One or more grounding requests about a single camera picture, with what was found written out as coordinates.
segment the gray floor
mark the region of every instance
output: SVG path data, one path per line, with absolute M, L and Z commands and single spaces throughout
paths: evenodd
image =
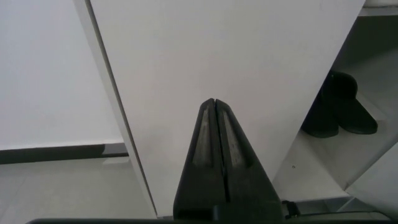
M 128 157 L 0 165 L 0 224 L 155 218 Z

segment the black shoe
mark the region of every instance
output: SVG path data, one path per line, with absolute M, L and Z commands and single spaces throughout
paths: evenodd
M 330 71 L 322 87 L 322 100 L 326 102 L 338 124 L 351 133 L 374 134 L 377 123 L 356 99 L 358 86 L 348 74 Z
M 315 98 L 301 129 L 316 138 L 328 138 L 338 134 L 338 123 L 322 101 L 320 93 Z

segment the white wall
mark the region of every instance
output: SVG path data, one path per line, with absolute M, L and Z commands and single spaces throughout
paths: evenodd
M 0 150 L 123 142 L 72 1 L 0 2 Z

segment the white panel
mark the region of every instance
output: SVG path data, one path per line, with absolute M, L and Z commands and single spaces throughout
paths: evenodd
M 0 3 L 0 150 L 123 142 L 71 1 Z
M 93 1 L 158 215 L 199 106 L 229 104 L 271 179 L 363 1 Z
M 398 217 L 398 144 L 388 150 L 347 192 L 375 206 L 394 218 Z
M 272 182 L 281 200 L 294 202 L 346 197 L 317 157 L 305 133 L 298 133 Z

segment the white cabinet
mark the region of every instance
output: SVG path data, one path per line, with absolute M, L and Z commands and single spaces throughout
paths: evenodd
M 281 198 L 313 200 L 346 191 L 397 216 L 397 23 L 397 16 L 359 17 L 333 64 L 357 81 L 357 99 L 377 121 L 377 133 L 340 128 L 327 139 L 299 133 L 273 182 Z
M 273 179 L 363 1 L 92 1 L 158 216 L 199 106 L 229 104 Z

